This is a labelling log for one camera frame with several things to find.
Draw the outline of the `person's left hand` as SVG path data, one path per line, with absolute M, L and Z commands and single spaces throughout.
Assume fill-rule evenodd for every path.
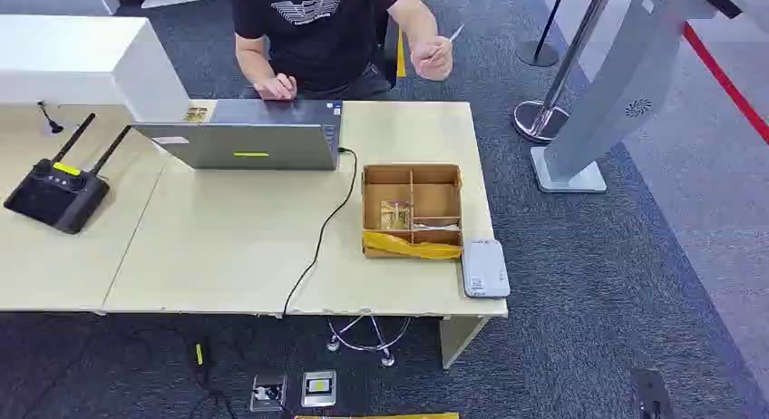
M 453 69 L 453 43 L 443 36 L 417 43 L 411 49 L 411 62 L 421 78 L 445 81 Z

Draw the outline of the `person's right hand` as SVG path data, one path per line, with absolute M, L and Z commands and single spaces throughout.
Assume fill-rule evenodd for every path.
M 264 101 L 292 101 L 297 98 L 297 80 L 279 73 L 254 84 L 258 96 Z

